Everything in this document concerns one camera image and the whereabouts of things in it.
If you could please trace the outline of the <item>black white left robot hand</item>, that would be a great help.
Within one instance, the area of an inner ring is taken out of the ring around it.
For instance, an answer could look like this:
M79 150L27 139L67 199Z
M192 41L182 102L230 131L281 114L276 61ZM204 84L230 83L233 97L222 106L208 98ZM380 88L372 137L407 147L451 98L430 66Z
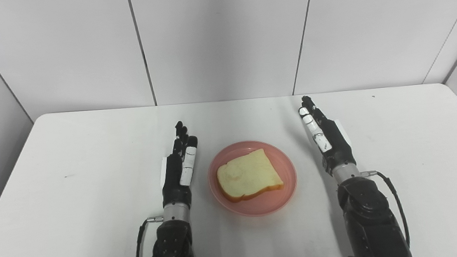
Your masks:
M192 191L190 189L198 139L188 135L188 130L182 121L175 125L176 135L172 153L166 158L165 181L162 190L163 206L180 203L191 208Z

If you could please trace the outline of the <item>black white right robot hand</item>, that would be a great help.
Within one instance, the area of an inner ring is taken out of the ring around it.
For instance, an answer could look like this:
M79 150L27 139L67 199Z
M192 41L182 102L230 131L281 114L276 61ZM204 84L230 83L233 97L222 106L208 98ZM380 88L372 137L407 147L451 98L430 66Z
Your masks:
M352 148L336 122L327 118L309 96L302 97L301 107L298 111L312 140L322 154L324 170L334 178L337 174L336 170L340 170L340 168L349 171L348 177L357 176L358 171Z

